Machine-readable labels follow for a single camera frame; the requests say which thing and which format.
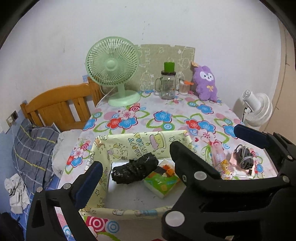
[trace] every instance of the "crumpled white clothing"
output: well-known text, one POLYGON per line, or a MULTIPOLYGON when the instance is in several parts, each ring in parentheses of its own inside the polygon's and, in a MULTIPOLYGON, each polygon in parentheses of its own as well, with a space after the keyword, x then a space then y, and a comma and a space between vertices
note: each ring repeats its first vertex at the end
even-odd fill
POLYGON ((16 173, 11 178, 4 180, 4 187, 8 191, 11 211, 22 214, 23 210, 30 204, 28 192, 21 177, 16 173))

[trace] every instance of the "cotton swab container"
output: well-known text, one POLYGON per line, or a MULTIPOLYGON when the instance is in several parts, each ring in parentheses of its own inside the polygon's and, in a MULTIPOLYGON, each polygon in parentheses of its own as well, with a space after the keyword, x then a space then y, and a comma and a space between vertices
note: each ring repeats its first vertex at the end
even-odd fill
POLYGON ((187 80, 180 80, 179 94, 180 95, 188 95, 188 91, 190 90, 191 85, 193 85, 193 83, 188 82, 187 80))

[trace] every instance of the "wooden headboard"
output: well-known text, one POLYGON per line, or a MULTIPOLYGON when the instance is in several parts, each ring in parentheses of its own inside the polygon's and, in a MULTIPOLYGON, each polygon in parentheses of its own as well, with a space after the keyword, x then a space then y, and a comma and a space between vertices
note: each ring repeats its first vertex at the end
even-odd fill
POLYGON ((67 85, 48 90, 30 101, 20 105, 24 116, 37 126, 46 126, 54 122, 61 131, 83 129, 90 118, 85 97, 92 96, 94 105, 103 97, 99 85, 88 77, 88 83, 67 85), (75 121, 68 100, 72 100, 80 121, 75 121))

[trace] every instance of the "wall socket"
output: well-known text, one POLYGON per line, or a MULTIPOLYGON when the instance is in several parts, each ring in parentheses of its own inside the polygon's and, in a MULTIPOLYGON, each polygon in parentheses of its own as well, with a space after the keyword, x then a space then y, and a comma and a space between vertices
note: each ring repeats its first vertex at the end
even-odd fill
POLYGON ((9 127, 12 126, 12 124, 15 122, 15 120, 18 118, 17 112, 14 111, 7 119, 6 122, 9 125, 9 127))

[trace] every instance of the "tablecloth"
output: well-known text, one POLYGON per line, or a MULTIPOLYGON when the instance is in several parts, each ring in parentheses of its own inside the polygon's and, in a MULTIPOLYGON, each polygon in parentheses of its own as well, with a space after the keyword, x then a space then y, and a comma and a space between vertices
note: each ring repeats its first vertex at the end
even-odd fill
MULTIPOLYGON (((140 94, 141 99, 131 106, 112 107, 107 100, 100 103, 71 152, 59 188, 65 183, 73 183, 85 172, 86 166, 92 162, 91 148, 97 136, 145 131, 188 130, 195 153, 210 164, 211 142, 220 141, 226 156, 231 155, 239 144, 247 145, 255 160, 254 178, 276 176, 264 150, 234 135, 234 126, 240 124, 241 120, 222 100, 201 101, 191 91, 186 96, 176 95, 173 100, 162 100, 154 91, 140 94)), ((120 153, 120 149, 114 147, 113 153, 117 152, 120 153)), ((224 170, 222 174, 224 179, 241 178, 235 172, 224 170)), ((71 239, 71 232, 60 209, 57 209, 57 215, 64 232, 71 239)), ((159 219, 114 221, 89 216, 85 222, 98 240, 163 240, 159 219)))

